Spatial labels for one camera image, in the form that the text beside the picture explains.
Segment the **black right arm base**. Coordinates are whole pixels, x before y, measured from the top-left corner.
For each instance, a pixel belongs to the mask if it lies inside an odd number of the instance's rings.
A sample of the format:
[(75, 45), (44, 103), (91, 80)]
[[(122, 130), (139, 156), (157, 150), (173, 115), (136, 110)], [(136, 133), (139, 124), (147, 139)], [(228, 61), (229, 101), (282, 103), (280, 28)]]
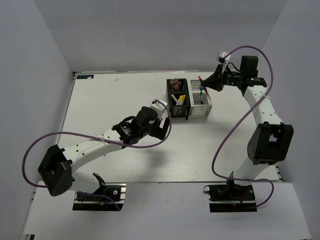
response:
[(252, 184), (238, 185), (233, 180), (223, 184), (209, 184), (203, 187), (209, 195), (211, 213), (249, 213), (257, 211), (256, 198)]

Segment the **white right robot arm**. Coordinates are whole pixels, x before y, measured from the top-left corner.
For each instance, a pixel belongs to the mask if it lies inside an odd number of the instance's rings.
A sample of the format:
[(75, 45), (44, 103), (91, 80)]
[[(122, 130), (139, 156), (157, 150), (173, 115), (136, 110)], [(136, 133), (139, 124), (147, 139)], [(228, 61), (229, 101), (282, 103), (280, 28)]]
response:
[(202, 82), (202, 86), (218, 92), (224, 86), (237, 87), (249, 104), (256, 124), (247, 144), (247, 157), (230, 174), (233, 182), (225, 187), (226, 195), (236, 200), (243, 195), (243, 186), (249, 186), (269, 166), (285, 160), (294, 128), (282, 121), (267, 97), (267, 83), (258, 77), (258, 57), (242, 56), (240, 68), (232, 71), (228, 67), (229, 59), (223, 59), (223, 56), (224, 52), (221, 52), (216, 70)]

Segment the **green capped marker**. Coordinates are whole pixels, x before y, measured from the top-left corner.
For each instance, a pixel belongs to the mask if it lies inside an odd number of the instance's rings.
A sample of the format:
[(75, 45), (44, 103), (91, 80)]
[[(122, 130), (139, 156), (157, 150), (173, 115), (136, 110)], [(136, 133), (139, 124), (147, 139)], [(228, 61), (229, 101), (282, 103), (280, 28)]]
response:
[(200, 104), (203, 104), (203, 91), (202, 89), (200, 90)]

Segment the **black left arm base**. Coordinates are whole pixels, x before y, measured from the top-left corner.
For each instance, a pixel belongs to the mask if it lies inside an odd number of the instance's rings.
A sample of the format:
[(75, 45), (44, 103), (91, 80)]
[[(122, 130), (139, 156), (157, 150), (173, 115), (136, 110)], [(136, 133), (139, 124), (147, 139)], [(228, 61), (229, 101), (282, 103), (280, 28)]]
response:
[(76, 187), (72, 209), (74, 211), (118, 212), (126, 198), (125, 183), (109, 183), (97, 174), (76, 172)]

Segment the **clear tube of markers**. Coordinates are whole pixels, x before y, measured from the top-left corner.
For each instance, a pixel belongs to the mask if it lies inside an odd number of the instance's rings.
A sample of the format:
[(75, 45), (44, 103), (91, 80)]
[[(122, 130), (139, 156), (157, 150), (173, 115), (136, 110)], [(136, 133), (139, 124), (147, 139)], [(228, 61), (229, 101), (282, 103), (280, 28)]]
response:
[(180, 91), (181, 90), (181, 86), (180, 86), (180, 82), (177, 78), (172, 78), (170, 81), (170, 87), (172, 89), (172, 91)]

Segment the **pale yellow capped marker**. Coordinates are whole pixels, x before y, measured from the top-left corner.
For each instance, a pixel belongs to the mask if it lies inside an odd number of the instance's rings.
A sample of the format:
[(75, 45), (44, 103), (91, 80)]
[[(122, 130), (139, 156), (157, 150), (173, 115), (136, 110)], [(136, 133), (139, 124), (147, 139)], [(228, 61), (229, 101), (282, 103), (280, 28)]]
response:
[(175, 97), (174, 94), (171, 94), (171, 98), (174, 100), (175, 104), (178, 105), (178, 99)]

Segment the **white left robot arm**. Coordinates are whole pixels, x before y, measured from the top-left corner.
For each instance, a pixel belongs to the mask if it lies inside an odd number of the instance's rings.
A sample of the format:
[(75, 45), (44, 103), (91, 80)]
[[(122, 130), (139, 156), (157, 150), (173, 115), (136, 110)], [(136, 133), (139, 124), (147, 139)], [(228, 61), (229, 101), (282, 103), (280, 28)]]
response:
[(51, 196), (59, 196), (68, 190), (88, 192), (94, 199), (105, 196), (106, 187), (97, 174), (85, 176), (78, 170), (89, 162), (126, 147), (138, 147), (146, 137), (163, 141), (170, 127), (170, 119), (163, 119), (168, 104), (154, 101), (143, 106), (136, 116), (130, 116), (114, 125), (98, 137), (73, 146), (60, 148), (53, 145), (46, 151), (38, 172)]

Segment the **yellow capped marker horizontal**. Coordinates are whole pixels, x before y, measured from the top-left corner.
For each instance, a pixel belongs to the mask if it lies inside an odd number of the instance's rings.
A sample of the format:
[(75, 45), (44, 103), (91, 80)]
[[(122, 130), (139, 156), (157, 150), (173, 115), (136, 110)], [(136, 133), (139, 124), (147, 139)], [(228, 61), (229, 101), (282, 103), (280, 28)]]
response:
[(176, 105), (177, 106), (182, 105), (184, 103), (184, 99), (185, 99), (185, 96), (184, 95), (180, 95), (178, 101), (176, 102)]

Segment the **orange capped marker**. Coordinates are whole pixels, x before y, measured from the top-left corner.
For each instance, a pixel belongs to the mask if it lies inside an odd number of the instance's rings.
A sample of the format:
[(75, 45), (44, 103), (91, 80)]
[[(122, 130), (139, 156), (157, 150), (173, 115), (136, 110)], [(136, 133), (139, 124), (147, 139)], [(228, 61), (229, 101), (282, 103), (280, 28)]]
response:
[(207, 99), (211, 101), (210, 94), (209, 94), (207, 88), (203, 85), (204, 81), (202, 80), (201, 76), (198, 76), (198, 79), (199, 79), (199, 81), (200, 81), (200, 83), (201, 83), (201, 86), (204, 87), (204, 91), (205, 91), (205, 94), (206, 94), (206, 96), (207, 96)]

